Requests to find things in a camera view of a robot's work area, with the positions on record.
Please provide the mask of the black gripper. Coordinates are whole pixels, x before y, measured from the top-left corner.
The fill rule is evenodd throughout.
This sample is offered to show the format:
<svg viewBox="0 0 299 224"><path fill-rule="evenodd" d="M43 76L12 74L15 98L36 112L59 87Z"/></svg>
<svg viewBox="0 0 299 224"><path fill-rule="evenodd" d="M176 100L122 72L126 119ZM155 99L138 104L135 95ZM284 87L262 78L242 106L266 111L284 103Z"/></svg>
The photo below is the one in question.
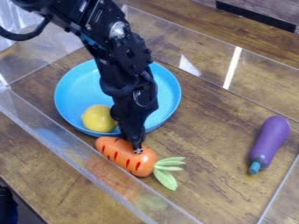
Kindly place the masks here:
<svg viewBox="0 0 299 224"><path fill-rule="evenodd" d="M112 118L118 122L122 135L132 142L134 153L143 152L146 119L158 110L158 86L151 75L139 76L122 88L100 79L103 92L114 99Z"/></svg>

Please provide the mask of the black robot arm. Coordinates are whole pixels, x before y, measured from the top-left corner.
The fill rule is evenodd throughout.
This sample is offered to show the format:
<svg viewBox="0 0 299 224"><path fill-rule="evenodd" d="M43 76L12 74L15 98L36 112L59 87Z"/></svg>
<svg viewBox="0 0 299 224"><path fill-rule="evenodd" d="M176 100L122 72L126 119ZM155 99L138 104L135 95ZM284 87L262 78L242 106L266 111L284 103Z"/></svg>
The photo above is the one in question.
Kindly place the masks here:
<svg viewBox="0 0 299 224"><path fill-rule="evenodd" d="M114 0L12 2L79 37L97 65L101 90L114 99L112 118L134 152L140 153L146 119L158 110L158 86L150 68L151 50L132 32L124 12Z"/></svg>

